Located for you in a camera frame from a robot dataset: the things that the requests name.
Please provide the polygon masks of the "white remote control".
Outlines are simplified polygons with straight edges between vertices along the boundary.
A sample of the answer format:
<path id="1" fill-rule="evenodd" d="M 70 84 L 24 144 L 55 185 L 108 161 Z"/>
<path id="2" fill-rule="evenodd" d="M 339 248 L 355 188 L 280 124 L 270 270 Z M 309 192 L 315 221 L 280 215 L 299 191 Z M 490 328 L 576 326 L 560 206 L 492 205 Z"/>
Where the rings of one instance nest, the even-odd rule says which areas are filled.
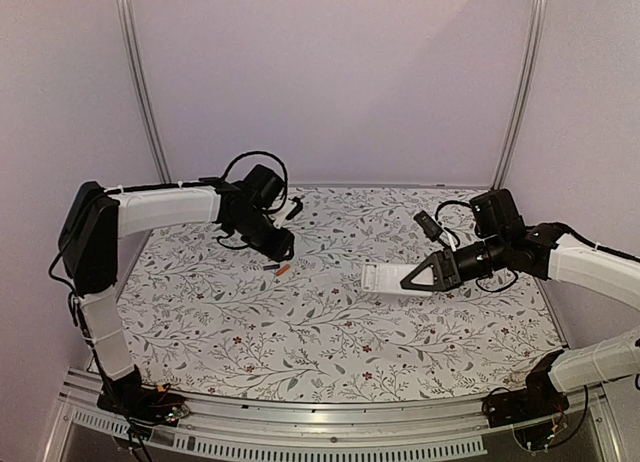
<path id="1" fill-rule="evenodd" d="M 425 297 L 431 291 L 403 289 L 401 280 L 417 267 L 416 264 L 365 263 L 361 271 L 364 292 L 398 297 Z"/>

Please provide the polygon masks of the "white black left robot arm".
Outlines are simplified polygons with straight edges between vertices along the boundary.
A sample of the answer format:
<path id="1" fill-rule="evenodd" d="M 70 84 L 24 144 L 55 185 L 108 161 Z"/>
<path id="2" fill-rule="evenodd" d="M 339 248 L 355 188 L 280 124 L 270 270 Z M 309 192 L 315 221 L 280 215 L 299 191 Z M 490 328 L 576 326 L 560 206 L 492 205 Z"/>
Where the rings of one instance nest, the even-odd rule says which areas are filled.
<path id="1" fill-rule="evenodd" d="M 93 353 L 101 377 L 111 384 L 111 401 L 128 416 L 148 408 L 148 394 L 129 352 L 117 312 L 118 249 L 121 239 L 161 228 L 211 223 L 221 240 L 234 235 L 277 263 L 294 255 L 295 238 L 286 228 L 302 210 L 289 193 L 287 170 L 255 165 L 241 180 L 229 172 L 196 181 L 106 188 L 85 182 L 76 193 L 52 263 L 63 265 L 54 281 L 69 289 L 74 324 Z"/>

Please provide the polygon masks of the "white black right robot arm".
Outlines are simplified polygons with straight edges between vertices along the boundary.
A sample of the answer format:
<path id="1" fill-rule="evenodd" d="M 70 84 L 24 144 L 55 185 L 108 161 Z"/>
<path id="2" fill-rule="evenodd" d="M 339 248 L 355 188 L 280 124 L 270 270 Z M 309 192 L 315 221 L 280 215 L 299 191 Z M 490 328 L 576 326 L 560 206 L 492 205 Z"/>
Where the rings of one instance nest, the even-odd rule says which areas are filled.
<path id="1" fill-rule="evenodd" d="M 478 242 L 430 254 L 401 280 L 402 289 L 447 292 L 507 269 L 579 286 L 638 308 L 638 257 L 592 242 L 561 222 L 526 225 L 507 189 L 476 196 L 469 206 Z M 582 349 L 550 353 L 527 375 L 517 409 L 524 417 L 537 418 L 554 404 L 556 393 L 638 372 L 638 329 Z"/>

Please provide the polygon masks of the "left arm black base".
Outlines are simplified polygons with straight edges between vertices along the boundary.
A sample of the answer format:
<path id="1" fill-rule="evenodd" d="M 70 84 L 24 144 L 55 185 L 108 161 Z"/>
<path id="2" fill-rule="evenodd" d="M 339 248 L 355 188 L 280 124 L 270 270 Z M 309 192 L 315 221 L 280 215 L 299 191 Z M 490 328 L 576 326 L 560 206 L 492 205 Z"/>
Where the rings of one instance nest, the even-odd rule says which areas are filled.
<path id="1" fill-rule="evenodd" d="M 170 383 L 146 387 L 137 367 L 117 380 L 106 375 L 101 378 L 103 385 L 97 406 L 104 411 L 147 426 L 176 426 L 190 414 L 186 399 L 173 392 Z"/>

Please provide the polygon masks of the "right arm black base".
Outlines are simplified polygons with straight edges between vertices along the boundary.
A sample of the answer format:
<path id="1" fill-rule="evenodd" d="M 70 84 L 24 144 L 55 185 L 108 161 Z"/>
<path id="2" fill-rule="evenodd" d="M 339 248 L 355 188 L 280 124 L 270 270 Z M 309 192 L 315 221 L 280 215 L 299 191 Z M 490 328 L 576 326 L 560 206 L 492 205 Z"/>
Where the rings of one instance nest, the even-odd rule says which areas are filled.
<path id="1" fill-rule="evenodd" d="M 569 401 L 549 377 L 552 364 L 562 353 L 558 350 L 545 355 L 526 375 L 523 388 L 499 387 L 482 400 L 481 410 L 491 428 L 545 419 L 541 424 L 514 430 L 516 442 L 527 451 L 549 449 L 560 429 L 564 428 Z"/>

